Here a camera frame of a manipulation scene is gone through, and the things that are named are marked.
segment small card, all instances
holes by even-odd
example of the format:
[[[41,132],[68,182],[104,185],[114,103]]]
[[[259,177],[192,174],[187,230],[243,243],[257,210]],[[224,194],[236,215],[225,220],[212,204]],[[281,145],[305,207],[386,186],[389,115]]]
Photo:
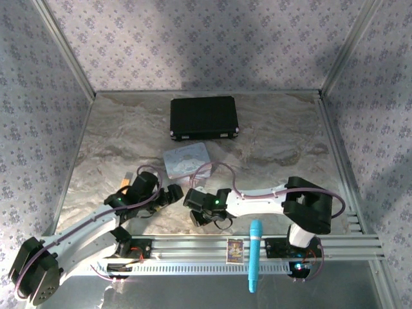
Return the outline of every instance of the small card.
[[[227,239],[226,264],[243,265],[242,239]]]

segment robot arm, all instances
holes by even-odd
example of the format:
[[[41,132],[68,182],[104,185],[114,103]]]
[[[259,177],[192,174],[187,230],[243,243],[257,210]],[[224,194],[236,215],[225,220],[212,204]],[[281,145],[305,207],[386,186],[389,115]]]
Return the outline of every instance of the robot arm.
[[[232,220],[247,214],[285,215],[294,222],[288,233],[289,244],[306,248],[315,234],[330,233],[332,197],[318,192],[294,192],[280,196],[275,194],[291,188],[322,189],[302,178],[289,177],[288,183],[284,185],[241,191],[241,195],[231,189],[220,189],[216,195],[206,193],[202,187],[190,189],[183,204],[191,209],[191,219],[196,226]]]
[[[132,186],[109,196],[103,205],[78,223],[50,237],[26,240],[9,273],[16,285],[16,298],[38,306],[83,264],[110,256],[134,258],[131,235],[120,225],[140,211],[153,214],[183,197],[180,186],[170,185],[167,192],[159,188],[156,198],[149,201],[159,185],[155,175],[142,172]],[[136,203],[143,205],[127,208]]]

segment wall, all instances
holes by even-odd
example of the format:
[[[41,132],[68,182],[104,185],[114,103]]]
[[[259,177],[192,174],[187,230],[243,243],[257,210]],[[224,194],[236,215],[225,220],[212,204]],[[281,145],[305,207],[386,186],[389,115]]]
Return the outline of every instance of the wall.
[[[13,308],[7,274],[52,222],[88,102],[31,1],[0,12],[0,308]]]
[[[48,0],[95,91],[319,89],[363,0]]]
[[[405,308],[412,308],[412,5],[384,1],[327,100]]]

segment marble surface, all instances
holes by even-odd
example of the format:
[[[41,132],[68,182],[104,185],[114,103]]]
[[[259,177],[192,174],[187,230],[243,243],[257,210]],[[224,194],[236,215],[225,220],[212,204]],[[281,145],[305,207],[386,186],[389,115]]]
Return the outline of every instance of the marble surface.
[[[233,166],[239,189],[259,189],[300,176],[339,192],[339,175],[311,95],[236,95],[240,134],[233,140],[206,140],[211,160]],[[195,93],[185,96],[195,97]],[[198,141],[174,142],[169,136],[169,104],[181,94],[98,94],[87,124],[73,176],[59,218],[58,231],[96,209],[118,190],[124,175],[142,164],[165,171],[163,152]],[[224,167],[206,180],[209,192],[230,187]],[[195,227],[183,199],[150,219],[126,223],[132,234],[248,234],[250,222],[263,221],[265,234],[286,234],[291,221],[272,214],[237,218],[225,231],[213,224]],[[333,212],[340,209],[335,201]],[[332,233],[345,234],[346,216],[332,220]]]

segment blue microphone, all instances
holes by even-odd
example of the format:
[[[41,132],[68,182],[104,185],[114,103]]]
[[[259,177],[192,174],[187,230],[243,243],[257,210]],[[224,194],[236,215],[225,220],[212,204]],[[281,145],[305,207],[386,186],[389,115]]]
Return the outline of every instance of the blue microphone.
[[[259,280],[260,239],[263,227],[260,220],[253,220],[250,224],[250,252],[249,252],[249,291],[255,293]]]

